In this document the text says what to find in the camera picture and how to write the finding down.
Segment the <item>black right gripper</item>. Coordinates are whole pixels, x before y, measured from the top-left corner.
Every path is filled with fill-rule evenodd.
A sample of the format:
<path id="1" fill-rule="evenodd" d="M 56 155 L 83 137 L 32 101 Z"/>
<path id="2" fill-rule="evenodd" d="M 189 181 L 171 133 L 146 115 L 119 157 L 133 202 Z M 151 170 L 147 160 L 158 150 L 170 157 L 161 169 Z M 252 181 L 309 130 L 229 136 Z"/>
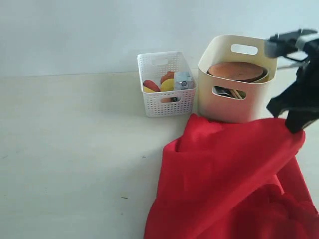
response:
<path id="1" fill-rule="evenodd" d="M 307 43 L 309 62 L 298 69 L 296 81 L 278 96 L 271 98 L 267 110 L 273 117 L 288 111 L 285 121 L 291 133 L 297 133 L 319 119 L 319 46 Z"/>

